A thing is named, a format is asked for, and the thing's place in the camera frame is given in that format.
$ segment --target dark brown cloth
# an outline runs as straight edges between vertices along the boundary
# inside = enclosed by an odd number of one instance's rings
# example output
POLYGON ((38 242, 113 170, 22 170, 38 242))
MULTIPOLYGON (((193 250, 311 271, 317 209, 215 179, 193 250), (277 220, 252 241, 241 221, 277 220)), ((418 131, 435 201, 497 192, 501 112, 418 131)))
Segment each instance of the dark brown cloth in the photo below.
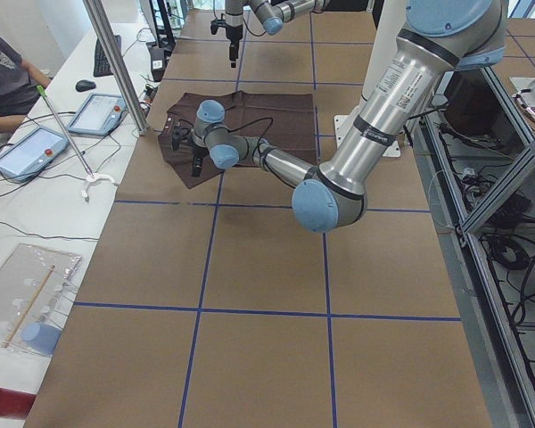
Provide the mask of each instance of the dark brown cloth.
MULTIPOLYGON (((315 138, 315 115, 313 96, 280 95, 280 94, 247 94, 237 91, 221 96, 198 95, 186 93, 167 110, 167 121, 159 135, 162 158, 176 171, 189 189, 203 183, 222 172, 210 159, 204 158, 200 177, 191 177, 193 154, 190 148, 181 145, 180 149, 172 150, 172 133, 175 124, 191 128, 189 123, 196 120, 196 111, 201 102, 216 100, 226 110, 224 123, 229 129, 242 127, 254 120, 273 118, 273 125, 266 131, 269 120, 259 120, 240 131, 238 136, 264 136, 272 145, 297 156, 312 164, 317 163, 315 138)), ((253 166, 245 162, 241 166, 253 166)))

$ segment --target red cylinder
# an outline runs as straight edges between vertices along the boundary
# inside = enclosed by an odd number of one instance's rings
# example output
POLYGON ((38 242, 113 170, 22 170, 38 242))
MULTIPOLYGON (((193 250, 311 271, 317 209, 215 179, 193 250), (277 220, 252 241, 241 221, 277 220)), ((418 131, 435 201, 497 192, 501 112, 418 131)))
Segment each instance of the red cylinder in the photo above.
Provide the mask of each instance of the red cylinder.
POLYGON ((0 388, 0 417, 25 419, 35 399, 35 394, 0 388))

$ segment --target person's arm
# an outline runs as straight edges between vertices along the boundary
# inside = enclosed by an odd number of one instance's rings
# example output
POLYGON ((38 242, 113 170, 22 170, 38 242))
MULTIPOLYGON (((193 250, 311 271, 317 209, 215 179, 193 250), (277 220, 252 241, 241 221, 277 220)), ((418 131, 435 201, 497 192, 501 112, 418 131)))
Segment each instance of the person's arm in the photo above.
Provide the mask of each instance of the person's arm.
POLYGON ((43 87, 47 87, 52 80, 42 73, 38 67, 36 67, 31 62, 26 60, 21 60, 21 67, 26 70, 31 78, 33 78, 37 83, 43 87))
POLYGON ((23 115, 0 116, 0 134, 13 133, 24 119, 26 119, 26 116, 23 115))

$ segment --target wooden stick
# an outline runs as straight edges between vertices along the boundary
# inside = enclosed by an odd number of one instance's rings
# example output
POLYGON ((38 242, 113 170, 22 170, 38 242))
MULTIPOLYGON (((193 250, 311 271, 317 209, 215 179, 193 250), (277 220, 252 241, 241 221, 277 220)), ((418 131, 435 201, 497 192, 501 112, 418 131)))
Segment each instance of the wooden stick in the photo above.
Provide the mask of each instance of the wooden stick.
POLYGON ((12 341, 13 337, 16 335, 16 333, 18 332, 18 329, 21 326, 21 323, 24 321, 24 318, 26 318, 26 315, 28 314, 29 310, 32 309, 32 306, 34 306, 34 303, 36 302, 37 296, 39 296, 39 294, 44 289, 45 283, 47 283, 48 279, 50 279, 50 276, 52 275, 54 270, 55 270, 55 265, 50 266, 50 270, 47 272, 47 274, 45 275, 44 279, 42 280, 42 282, 40 283, 40 285, 36 289, 36 292, 34 292, 34 295, 29 300, 28 306, 21 313, 20 318, 18 319, 18 322, 16 322, 16 325, 14 326, 14 328, 12 329, 10 334, 8 334, 8 336, 4 339, 4 342, 2 343, 2 347, 3 348, 8 348, 8 345, 10 345, 10 342, 12 341))

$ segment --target blue cup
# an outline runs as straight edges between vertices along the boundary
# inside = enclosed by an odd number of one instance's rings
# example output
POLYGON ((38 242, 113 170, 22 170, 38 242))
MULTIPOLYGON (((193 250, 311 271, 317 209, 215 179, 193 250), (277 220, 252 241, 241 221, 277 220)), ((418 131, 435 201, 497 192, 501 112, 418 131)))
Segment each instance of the blue cup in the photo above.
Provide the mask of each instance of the blue cup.
POLYGON ((35 322, 27 325, 21 332, 21 338, 30 348, 51 356, 54 354, 62 330, 53 325, 35 322))

